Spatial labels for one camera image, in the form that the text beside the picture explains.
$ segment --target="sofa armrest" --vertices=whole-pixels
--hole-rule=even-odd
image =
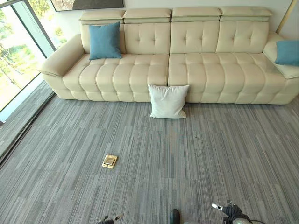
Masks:
[[[81,35],[77,34],[48,57],[38,70],[43,74],[63,77],[84,53]]]
[[[277,41],[283,41],[284,39],[277,33],[269,33],[268,41],[263,49],[263,53],[266,57],[274,63],[277,58]],[[291,65],[275,64],[276,68],[283,74],[286,79],[299,77],[299,67]]]

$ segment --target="white wall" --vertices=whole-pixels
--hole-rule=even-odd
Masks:
[[[295,5],[279,34],[286,39],[299,40],[299,2]]]
[[[123,0],[126,8],[192,6],[262,6],[272,11],[271,30],[276,30],[292,0]],[[80,33],[79,18],[84,10],[56,12],[55,17],[67,39]]]

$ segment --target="glass window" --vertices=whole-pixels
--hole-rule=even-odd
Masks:
[[[28,0],[43,28],[56,48],[66,42],[64,34],[55,20],[54,10],[50,8],[47,0]]]
[[[0,111],[39,72],[45,60],[10,6],[0,9]]]

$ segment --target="blue pillow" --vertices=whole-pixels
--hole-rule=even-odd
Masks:
[[[122,58],[120,51],[120,23],[107,26],[89,26],[89,59]]]
[[[299,41],[277,41],[275,64],[299,66]]]

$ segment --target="brass floor box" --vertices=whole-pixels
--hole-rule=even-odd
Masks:
[[[116,155],[106,155],[106,157],[104,158],[102,167],[108,167],[110,169],[113,169],[113,167],[115,166],[117,160],[117,156]]]

